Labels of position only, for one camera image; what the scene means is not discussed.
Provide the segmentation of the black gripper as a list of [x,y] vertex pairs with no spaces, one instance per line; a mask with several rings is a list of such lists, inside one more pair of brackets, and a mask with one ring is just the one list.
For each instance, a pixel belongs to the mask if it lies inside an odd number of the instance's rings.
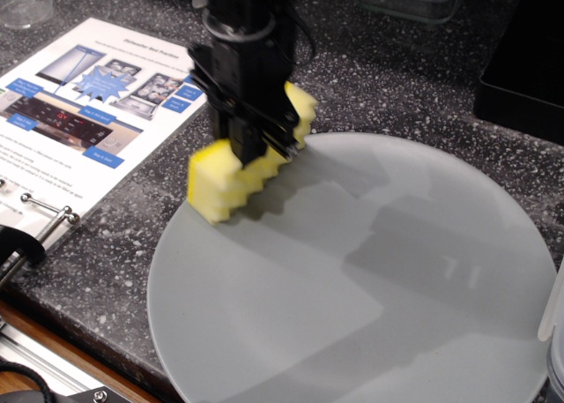
[[213,138],[226,138],[243,167],[271,147],[287,160],[298,153],[297,110],[285,85],[293,71],[295,26],[269,14],[257,29],[203,14],[211,44],[194,44],[191,72],[210,105]]

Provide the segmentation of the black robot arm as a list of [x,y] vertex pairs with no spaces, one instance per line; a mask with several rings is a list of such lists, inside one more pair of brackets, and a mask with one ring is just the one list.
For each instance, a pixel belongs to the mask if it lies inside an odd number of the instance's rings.
[[194,44],[191,72],[211,106],[211,127],[243,164],[275,151],[298,152],[297,110],[285,85],[296,65],[292,0],[206,0],[202,21],[208,45]]

